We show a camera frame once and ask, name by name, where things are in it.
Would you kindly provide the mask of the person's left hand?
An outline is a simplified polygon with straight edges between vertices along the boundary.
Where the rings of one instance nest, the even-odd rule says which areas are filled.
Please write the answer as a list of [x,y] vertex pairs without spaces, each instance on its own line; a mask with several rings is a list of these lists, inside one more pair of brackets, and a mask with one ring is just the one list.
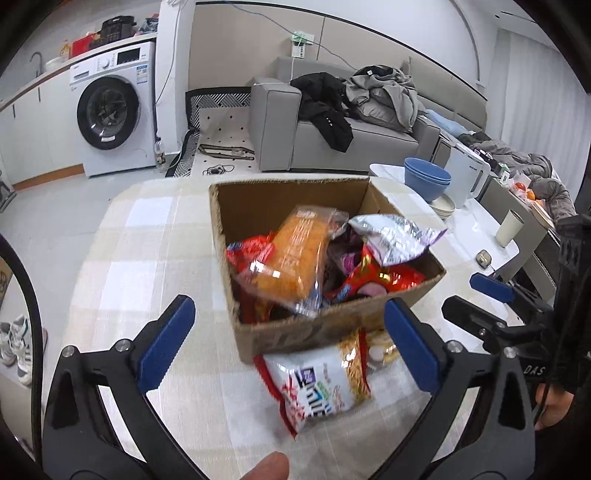
[[240,480],[287,480],[290,476],[290,460],[283,452],[266,455]]

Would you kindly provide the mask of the person's right hand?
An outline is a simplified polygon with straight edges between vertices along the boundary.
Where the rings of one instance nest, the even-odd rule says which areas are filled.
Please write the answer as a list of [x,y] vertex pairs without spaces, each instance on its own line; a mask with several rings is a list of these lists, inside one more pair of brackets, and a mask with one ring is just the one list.
[[[540,384],[536,392],[536,402],[542,404],[546,384]],[[574,395],[560,386],[551,385],[546,397],[544,409],[535,424],[537,431],[552,427],[559,423],[567,414]]]

